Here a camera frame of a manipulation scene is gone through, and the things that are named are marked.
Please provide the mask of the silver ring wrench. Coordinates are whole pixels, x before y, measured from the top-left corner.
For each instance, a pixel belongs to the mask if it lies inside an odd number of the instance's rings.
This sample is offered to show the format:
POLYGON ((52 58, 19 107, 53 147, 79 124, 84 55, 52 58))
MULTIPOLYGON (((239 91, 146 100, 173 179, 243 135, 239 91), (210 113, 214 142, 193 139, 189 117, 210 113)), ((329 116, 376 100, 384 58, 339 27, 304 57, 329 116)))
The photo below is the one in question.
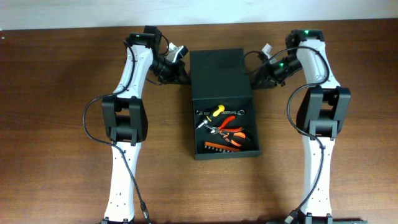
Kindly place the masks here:
MULTIPOLYGON (((209 111, 196 110, 195 114, 197 114, 197 115, 209 115, 210 112, 209 111)), ((234 115, 242 116, 242 115, 245 114, 245 111, 244 110, 222 111, 221 114, 234 114, 234 115)))

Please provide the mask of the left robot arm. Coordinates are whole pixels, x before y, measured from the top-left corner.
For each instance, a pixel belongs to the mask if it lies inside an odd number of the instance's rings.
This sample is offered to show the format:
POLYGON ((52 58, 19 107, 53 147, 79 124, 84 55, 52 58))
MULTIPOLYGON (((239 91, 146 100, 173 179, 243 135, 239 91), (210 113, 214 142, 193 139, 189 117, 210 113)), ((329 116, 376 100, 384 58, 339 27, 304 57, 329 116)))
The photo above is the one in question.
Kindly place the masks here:
POLYGON ((148 72, 160 85, 188 85, 190 78, 183 57, 186 46, 167 44, 160 52, 164 38, 156 26, 145 26, 141 33, 131 33, 125 40, 126 62, 121 79, 109 96, 102 99, 106 135, 113 152, 111 188, 103 223, 133 223, 133 196, 139 191, 134 179, 141 144, 146 140, 148 120, 142 91, 148 72))

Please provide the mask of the orange black long-nose pliers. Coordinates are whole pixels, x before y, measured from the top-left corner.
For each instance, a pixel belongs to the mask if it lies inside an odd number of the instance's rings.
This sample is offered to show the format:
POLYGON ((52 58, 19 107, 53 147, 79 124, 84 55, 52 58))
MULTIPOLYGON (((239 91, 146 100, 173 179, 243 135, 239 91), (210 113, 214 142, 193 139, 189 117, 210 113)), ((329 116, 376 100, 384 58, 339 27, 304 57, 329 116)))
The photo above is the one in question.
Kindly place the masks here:
POLYGON ((236 146, 236 147, 242 147, 245 145, 247 142, 251 142, 251 140, 246 136, 244 132, 223 132, 220 133, 221 137, 228 143, 236 146))

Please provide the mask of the orange screwdriver bit holder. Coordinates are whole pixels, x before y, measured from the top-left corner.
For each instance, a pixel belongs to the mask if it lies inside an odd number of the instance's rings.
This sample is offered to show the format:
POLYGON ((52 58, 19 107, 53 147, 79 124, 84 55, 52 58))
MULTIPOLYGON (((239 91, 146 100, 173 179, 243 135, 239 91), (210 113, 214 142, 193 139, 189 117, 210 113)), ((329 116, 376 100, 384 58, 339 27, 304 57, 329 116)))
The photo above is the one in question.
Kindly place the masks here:
POLYGON ((224 145, 220 145, 220 144, 216 144, 216 143, 212 143, 212 142, 205 142, 204 148, 212 150, 212 151, 217 151, 217 152, 241 152, 241 150, 238 148, 224 146, 224 145))

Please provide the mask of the red handled side cutters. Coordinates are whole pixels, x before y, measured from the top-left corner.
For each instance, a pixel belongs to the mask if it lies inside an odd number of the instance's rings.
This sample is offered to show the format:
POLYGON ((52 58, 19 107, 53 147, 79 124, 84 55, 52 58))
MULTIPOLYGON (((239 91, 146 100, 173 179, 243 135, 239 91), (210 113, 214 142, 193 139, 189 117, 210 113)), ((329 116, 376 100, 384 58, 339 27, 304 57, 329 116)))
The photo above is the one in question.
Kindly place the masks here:
POLYGON ((243 130, 243 127, 232 128, 228 126, 229 123, 235 119, 235 115, 228 116, 220 126, 210 126, 206 124, 205 127, 208 128, 212 134, 238 133, 243 130))

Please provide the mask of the yellow black stubby screwdriver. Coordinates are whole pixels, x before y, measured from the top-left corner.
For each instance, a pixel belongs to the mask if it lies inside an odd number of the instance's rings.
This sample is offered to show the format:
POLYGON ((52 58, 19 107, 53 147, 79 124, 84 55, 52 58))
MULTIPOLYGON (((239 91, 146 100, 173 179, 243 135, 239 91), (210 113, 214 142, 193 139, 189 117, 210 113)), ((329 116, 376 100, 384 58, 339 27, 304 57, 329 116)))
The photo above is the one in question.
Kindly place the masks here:
POLYGON ((200 129, 202 126, 206 124, 210 124, 215 117, 219 116, 223 111, 225 110, 224 105, 218 105, 213 107, 208 114, 204 116, 202 121, 199 123, 199 125, 196 127, 196 129, 200 129))

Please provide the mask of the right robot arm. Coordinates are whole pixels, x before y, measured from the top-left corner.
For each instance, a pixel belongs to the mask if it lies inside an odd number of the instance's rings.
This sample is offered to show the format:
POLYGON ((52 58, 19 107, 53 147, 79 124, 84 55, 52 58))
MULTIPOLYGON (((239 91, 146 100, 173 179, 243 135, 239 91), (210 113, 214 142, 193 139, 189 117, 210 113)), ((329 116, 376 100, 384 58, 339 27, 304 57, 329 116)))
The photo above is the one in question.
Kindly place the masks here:
POLYGON ((266 45, 259 54, 261 65, 251 86, 253 89, 283 86, 288 77, 302 70, 306 84, 298 91, 306 94, 295 119, 287 105, 287 119, 302 135, 305 168, 301 203, 284 219, 284 223, 333 223, 330 205, 331 156, 341 132, 351 93, 343 88, 331 71, 326 57, 323 32, 295 29, 285 39, 287 56, 278 59, 266 45))

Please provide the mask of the dark green box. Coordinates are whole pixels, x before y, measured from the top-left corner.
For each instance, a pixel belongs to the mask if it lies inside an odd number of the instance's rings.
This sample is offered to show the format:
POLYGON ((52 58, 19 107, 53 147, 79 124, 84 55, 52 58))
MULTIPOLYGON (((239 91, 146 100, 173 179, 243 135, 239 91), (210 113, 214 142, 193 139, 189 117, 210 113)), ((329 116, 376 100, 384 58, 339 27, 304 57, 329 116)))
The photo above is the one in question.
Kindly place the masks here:
POLYGON ((239 67, 242 57, 243 49, 190 52, 196 160, 257 157, 261 154, 254 111, 254 93, 248 76, 242 74, 239 67), (245 111, 242 116, 235 115, 236 119, 228 126, 243 127, 243 132, 251 142, 236 147, 226 142, 220 134, 211 134, 205 126, 196 129, 205 115, 197 115, 195 111, 210 112, 218 105, 224 105, 226 111, 245 111), (235 147, 241 152, 212 151, 204 148, 205 142, 235 147))

